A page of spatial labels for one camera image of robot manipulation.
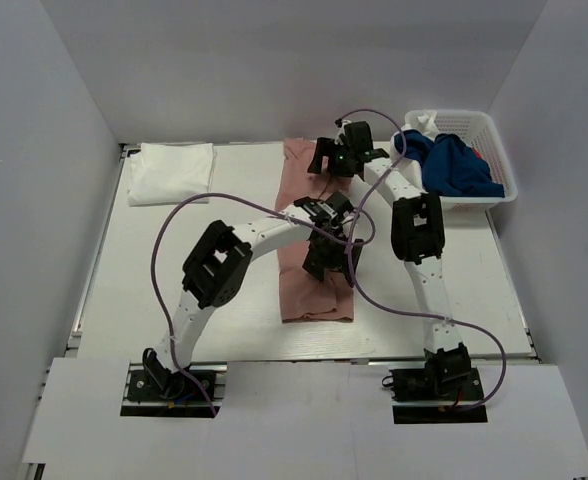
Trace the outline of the pink t shirt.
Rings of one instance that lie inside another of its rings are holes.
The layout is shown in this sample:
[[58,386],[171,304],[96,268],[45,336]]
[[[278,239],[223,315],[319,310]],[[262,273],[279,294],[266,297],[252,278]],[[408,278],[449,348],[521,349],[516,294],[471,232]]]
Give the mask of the pink t shirt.
[[[326,199],[336,191],[349,193],[349,178],[333,178],[326,173],[315,175],[308,171],[315,153],[314,142],[286,139],[283,151],[284,163],[275,199],[276,210],[281,211],[306,196]],[[303,269],[308,245],[308,241],[302,241],[277,251],[282,321],[353,321],[353,289],[344,275],[327,273],[325,279],[319,282]]]

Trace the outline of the white red t shirt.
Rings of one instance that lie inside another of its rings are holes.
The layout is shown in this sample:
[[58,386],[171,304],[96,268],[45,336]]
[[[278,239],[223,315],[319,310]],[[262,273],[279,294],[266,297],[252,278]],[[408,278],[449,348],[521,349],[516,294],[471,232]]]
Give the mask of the white red t shirt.
[[398,169],[418,188],[450,198],[501,195],[470,134],[478,117],[465,111],[415,110],[391,139]]

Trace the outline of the blue t shirt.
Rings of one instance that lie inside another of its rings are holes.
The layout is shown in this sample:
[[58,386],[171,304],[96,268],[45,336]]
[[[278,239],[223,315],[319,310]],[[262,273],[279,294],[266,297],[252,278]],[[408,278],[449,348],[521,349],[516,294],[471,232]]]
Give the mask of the blue t shirt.
[[438,134],[434,140],[409,129],[393,137],[402,154],[399,171],[410,183],[442,197],[503,197],[488,164],[455,134]]

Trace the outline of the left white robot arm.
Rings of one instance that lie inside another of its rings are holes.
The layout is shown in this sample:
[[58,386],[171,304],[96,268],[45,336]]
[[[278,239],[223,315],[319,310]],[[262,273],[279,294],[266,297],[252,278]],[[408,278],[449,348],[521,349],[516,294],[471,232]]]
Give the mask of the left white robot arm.
[[240,291],[252,261],[306,241],[308,252],[303,270],[317,283],[336,273],[350,281],[348,261],[357,261],[364,244],[356,242],[353,253],[345,253],[346,222],[355,207],[341,192],[329,198],[303,197],[276,212],[262,207],[267,216],[254,222],[229,226],[213,221],[183,263],[181,295],[174,314],[166,306],[156,274],[164,223],[152,251],[150,275],[153,291],[167,322],[167,334],[155,348],[144,350],[143,368],[151,387],[163,399],[180,397],[191,381],[204,390],[188,372],[196,343],[214,311],[229,303]]

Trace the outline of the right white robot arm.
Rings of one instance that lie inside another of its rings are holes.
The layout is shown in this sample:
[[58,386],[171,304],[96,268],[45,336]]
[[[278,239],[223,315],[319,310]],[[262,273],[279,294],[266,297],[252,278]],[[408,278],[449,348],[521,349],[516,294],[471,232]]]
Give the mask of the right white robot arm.
[[390,156],[374,147],[365,121],[336,121],[333,138],[320,137],[311,174],[360,177],[370,193],[378,193],[391,207],[391,247],[412,281],[418,318],[424,320],[425,366],[420,380],[405,380],[402,391],[416,399],[456,396],[470,379],[472,366],[467,347],[453,319],[442,275],[445,232],[441,201],[434,193],[415,187],[397,165],[399,153]]

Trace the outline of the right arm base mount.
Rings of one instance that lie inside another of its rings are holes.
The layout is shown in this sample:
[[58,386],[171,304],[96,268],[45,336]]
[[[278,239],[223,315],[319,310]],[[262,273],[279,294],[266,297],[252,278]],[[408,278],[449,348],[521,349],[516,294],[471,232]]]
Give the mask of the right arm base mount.
[[393,369],[381,380],[391,392],[396,425],[482,424],[488,422],[484,405],[467,410],[484,398],[477,368],[460,386],[436,393],[420,368]]

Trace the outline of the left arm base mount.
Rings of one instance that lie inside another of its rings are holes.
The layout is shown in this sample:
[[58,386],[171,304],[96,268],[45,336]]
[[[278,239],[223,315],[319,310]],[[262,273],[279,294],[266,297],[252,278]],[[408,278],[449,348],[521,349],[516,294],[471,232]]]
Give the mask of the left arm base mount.
[[[197,366],[190,373],[219,411],[225,393],[226,370]],[[215,414],[200,388],[183,374],[172,375],[169,387],[162,391],[142,364],[133,364],[128,369],[120,416],[212,419]]]

